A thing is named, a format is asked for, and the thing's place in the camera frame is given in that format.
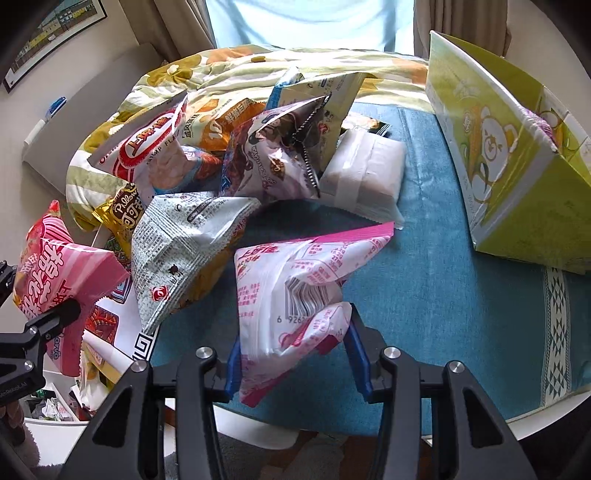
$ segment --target framed picture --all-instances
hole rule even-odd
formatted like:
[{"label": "framed picture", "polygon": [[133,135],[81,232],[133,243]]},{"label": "framed picture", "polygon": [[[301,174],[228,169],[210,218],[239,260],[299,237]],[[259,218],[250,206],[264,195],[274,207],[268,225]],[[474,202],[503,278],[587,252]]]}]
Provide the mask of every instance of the framed picture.
[{"label": "framed picture", "polygon": [[85,28],[106,18],[100,0],[63,0],[31,34],[8,71],[4,86],[10,92],[40,61]]}]

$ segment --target table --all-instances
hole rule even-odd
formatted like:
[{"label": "table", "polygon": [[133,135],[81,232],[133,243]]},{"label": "table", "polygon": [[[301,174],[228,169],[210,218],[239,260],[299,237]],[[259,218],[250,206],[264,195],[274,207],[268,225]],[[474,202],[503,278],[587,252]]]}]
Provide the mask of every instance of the table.
[{"label": "table", "polygon": [[[398,202],[405,228],[345,284],[345,300],[386,342],[415,359],[461,359],[510,419],[590,383],[591,280],[475,252],[447,145],[434,115],[396,106],[354,104],[391,124],[408,147]],[[371,225],[305,200],[279,202],[249,220],[241,246]],[[564,309],[557,323],[557,309]],[[152,356],[159,365],[221,334],[238,332],[233,264],[203,300],[162,325]],[[295,429],[377,434],[381,406],[356,392],[342,345],[311,355],[254,409],[232,411]],[[431,432],[424,401],[423,433]]]}]

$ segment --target cartoon bear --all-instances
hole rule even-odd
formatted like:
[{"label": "cartoon bear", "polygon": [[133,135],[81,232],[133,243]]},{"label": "cartoon bear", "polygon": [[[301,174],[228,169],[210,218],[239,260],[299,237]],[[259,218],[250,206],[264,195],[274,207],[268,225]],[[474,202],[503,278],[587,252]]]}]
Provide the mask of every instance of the cartoon bear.
[{"label": "cartoon bear", "polygon": [[517,130],[511,124],[503,127],[488,107],[482,109],[480,120],[481,150],[470,181],[476,201],[485,203],[492,185],[503,175],[510,153],[517,148]]}]

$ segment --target window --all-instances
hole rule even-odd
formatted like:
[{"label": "window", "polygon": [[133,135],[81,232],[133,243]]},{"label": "window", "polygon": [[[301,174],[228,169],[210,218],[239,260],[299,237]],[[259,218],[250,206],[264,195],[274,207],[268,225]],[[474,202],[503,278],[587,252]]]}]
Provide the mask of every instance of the window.
[{"label": "window", "polygon": [[218,47],[357,48],[414,54],[413,0],[207,0]]}]

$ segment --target white wall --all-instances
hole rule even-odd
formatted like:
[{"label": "white wall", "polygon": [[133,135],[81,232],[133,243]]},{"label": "white wall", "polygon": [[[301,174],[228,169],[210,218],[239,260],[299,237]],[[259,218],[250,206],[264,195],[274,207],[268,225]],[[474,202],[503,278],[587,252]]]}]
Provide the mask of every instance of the white wall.
[{"label": "white wall", "polygon": [[[30,226],[52,199],[75,241],[90,245],[68,214],[65,199],[21,164],[22,142],[51,103],[70,98],[125,50],[137,45],[118,0],[102,0],[107,18],[54,50],[11,93],[0,86],[0,260],[16,264]],[[11,300],[0,309],[0,331],[22,331],[24,315]]]},{"label": "white wall", "polygon": [[560,31],[530,0],[509,0],[506,59],[546,85],[591,133],[591,79]]}]

